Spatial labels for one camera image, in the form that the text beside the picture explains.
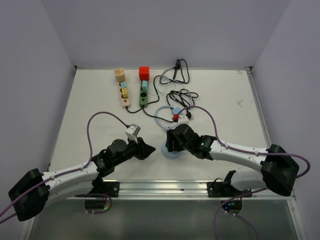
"blue block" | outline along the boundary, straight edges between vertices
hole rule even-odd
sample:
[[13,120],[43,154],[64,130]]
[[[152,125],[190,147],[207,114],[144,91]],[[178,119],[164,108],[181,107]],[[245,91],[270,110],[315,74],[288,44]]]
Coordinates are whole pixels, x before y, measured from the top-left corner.
[[142,81],[142,91],[148,91],[148,82],[147,81]]
[[174,109],[172,109],[172,113],[173,114],[178,114],[180,112],[180,107],[175,107]]

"black plastic housing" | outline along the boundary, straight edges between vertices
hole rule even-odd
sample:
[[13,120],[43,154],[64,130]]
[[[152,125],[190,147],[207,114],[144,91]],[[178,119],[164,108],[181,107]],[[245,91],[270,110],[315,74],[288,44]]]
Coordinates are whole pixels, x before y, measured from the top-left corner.
[[[28,189],[43,181],[42,174],[38,169],[28,171],[9,191],[9,197],[13,202],[17,197]],[[44,208],[49,196],[49,186],[40,185],[27,195],[23,196],[13,205],[19,221],[25,221],[39,214]]]
[[[279,145],[272,144],[268,153],[286,153]],[[262,180],[268,189],[281,196],[290,196],[299,165],[290,156],[267,156],[261,163]]]

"red block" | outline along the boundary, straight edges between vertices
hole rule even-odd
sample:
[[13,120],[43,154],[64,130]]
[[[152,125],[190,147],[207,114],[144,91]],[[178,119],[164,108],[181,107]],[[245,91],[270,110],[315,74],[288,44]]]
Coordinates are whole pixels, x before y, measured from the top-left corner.
[[139,78],[140,81],[149,81],[150,80],[150,69],[148,66],[139,67]]

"white table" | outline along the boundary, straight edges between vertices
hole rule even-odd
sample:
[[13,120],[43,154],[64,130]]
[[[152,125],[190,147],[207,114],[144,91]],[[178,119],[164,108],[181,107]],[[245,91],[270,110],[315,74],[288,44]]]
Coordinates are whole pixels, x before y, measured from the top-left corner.
[[[150,70],[149,91],[154,94],[153,78],[163,70]],[[131,101],[131,111],[139,108],[140,81],[138,70],[125,69],[126,84]],[[218,132],[223,140],[253,147],[267,147],[256,103],[245,70],[190,70],[190,83],[185,88],[199,93],[196,105],[206,108],[216,120]],[[224,161],[197,159],[188,152],[179,158],[168,159],[161,153],[166,134],[153,118],[142,111],[130,114],[118,100],[118,87],[113,70],[78,70],[64,114],[60,133],[51,160],[50,171],[72,167],[89,158],[86,136],[88,119],[96,112],[108,111],[116,114],[127,124],[141,126],[139,136],[156,148],[144,161],[130,159],[115,168],[105,179],[113,180],[214,180],[224,178],[230,170],[245,167]],[[149,102],[156,96],[149,95]],[[167,105],[164,96],[160,102],[145,110],[154,114],[160,106]],[[192,109],[193,119],[189,125],[199,135],[212,135],[213,125],[200,109]],[[165,109],[160,117],[170,119],[171,111]],[[105,149],[115,139],[126,140],[125,128],[109,115],[99,115],[90,126],[93,154]]]

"metal frame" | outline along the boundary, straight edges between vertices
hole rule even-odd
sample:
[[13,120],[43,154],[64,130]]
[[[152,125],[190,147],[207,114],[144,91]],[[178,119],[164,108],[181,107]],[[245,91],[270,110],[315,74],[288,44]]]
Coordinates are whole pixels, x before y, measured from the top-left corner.
[[[229,197],[208,197],[207,180],[123,180],[118,199],[121,200],[227,200]],[[254,194],[246,200],[294,200],[270,190]]]
[[[253,99],[256,105],[258,116],[260,119],[263,135],[266,144],[271,144],[267,124],[263,115],[258,93],[255,88],[254,79],[251,69],[245,67],[249,84],[251,87]],[[207,180],[105,180],[105,182],[119,182],[119,193],[116,199],[119,200],[227,200],[226,197],[208,197]],[[68,198],[70,201],[79,197]],[[254,194],[252,197],[246,198],[246,201],[256,200],[287,200],[290,216],[299,240],[305,240],[306,232],[303,228],[301,218],[297,210],[295,195],[285,197],[277,195],[269,190]],[[26,221],[19,240],[29,239],[32,231],[34,218]]]
[[[259,115],[259,119],[260,119],[260,123],[262,126],[262,131],[263,131],[263,135],[265,138],[265,142],[267,143],[268,146],[270,146],[272,142],[271,142],[271,138],[270,138],[269,131],[267,128],[267,123],[266,123],[266,120],[265,120],[265,117],[264,117],[264,114],[262,111],[262,107],[260,104],[260,100],[258,98],[258,92],[255,87],[254,77],[252,75],[252,71],[251,71],[250,67],[246,67],[245,70],[246,70],[246,74],[249,79],[250,87],[251,87],[252,94],[253,94],[253,99],[255,102],[256,110]],[[306,240],[307,235],[306,235],[306,231],[304,229],[301,217],[300,217],[298,209],[297,209],[297,201],[296,201],[294,190],[292,191],[292,196],[293,196],[293,198],[287,200],[287,204],[288,204],[291,219],[292,219],[292,222],[294,225],[294,229],[295,229],[297,238],[299,240]]]

